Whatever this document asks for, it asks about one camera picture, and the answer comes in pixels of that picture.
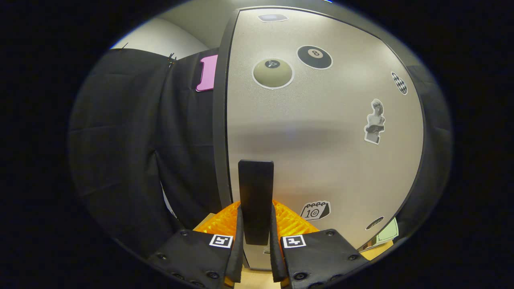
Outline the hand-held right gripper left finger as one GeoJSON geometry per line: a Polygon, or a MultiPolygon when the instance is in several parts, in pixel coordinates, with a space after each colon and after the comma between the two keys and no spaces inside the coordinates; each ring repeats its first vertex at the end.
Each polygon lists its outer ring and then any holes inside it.
{"type": "Polygon", "coordinates": [[[198,231],[182,229],[147,259],[173,289],[231,289],[241,281],[243,214],[235,202],[198,231]]]}

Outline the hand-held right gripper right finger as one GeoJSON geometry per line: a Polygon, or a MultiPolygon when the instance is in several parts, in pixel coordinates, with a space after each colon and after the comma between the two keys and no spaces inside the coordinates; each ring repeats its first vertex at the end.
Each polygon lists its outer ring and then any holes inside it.
{"type": "Polygon", "coordinates": [[[272,201],[270,260],[283,289],[334,289],[370,264],[336,229],[316,229],[272,201]]]}

